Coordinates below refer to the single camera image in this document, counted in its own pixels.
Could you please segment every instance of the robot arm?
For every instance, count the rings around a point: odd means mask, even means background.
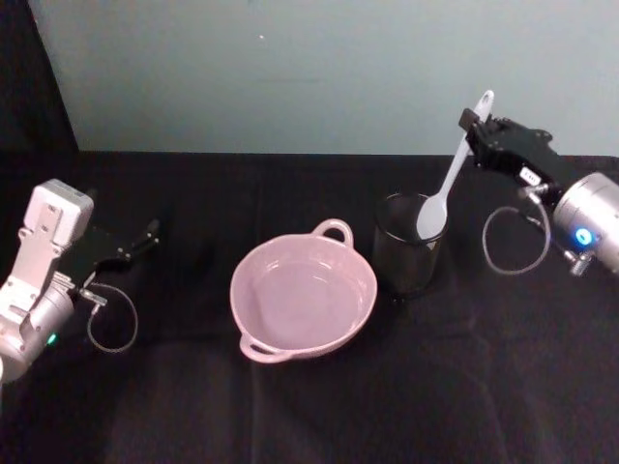
[[[572,272],[582,275],[593,256],[619,271],[619,186],[596,172],[581,177],[550,149],[545,130],[509,119],[484,123],[465,109],[460,126],[475,164],[513,177],[524,196],[535,194],[553,212],[552,222],[575,241],[580,254],[564,252]]]
[[[13,270],[0,288],[3,383],[23,375],[73,313],[74,286],[56,269],[84,234],[93,209],[90,197],[60,181],[34,189],[18,232],[21,245]]]
[[[88,228],[93,209],[90,196],[58,180],[34,188],[13,269],[0,287],[0,384],[28,370],[73,314],[77,298],[106,305],[86,289],[96,273],[129,266],[159,242],[153,221],[137,244],[119,246]]]

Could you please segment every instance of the plastic spoon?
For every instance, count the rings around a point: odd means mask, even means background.
[[[480,120],[486,121],[492,109],[493,102],[494,92],[491,90],[486,91],[474,109],[475,113],[480,117]],[[449,167],[449,171],[447,171],[441,190],[424,202],[417,216],[417,234],[422,240],[430,239],[438,235],[441,230],[443,230],[443,227],[445,227],[447,223],[447,196],[454,185],[457,174],[460,172],[469,151],[470,147],[466,141],[465,134],[457,147],[452,165]]]

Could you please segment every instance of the table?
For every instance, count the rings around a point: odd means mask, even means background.
[[[136,345],[119,356],[94,350],[89,306],[79,305],[28,376],[4,389],[5,460],[617,461],[617,281],[600,265],[571,277],[554,252],[527,275],[494,274],[481,231],[491,211],[517,202],[516,186],[471,164],[450,198],[450,228],[423,296],[380,294],[364,329],[322,359],[259,365],[241,355],[228,286],[251,249],[341,218],[369,259],[376,202],[435,191],[450,160],[4,154],[2,276],[32,187],[52,177],[97,188],[92,223],[111,232],[132,237],[154,217],[164,224],[156,253],[110,277],[137,306]],[[619,180],[616,159],[567,161]],[[539,233],[515,218],[494,230],[490,245],[507,266],[541,249]]]

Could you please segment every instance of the glass cup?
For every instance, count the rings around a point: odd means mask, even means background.
[[[447,224],[434,237],[419,237],[417,216],[426,199],[420,193],[395,193],[376,208],[371,266],[381,290],[410,296],[424,290],[432,279]]]

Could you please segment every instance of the wall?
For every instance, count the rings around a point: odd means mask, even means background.
[[[615,0],[30,0],[82,150],[450,154],[462,108],[619,153]]]

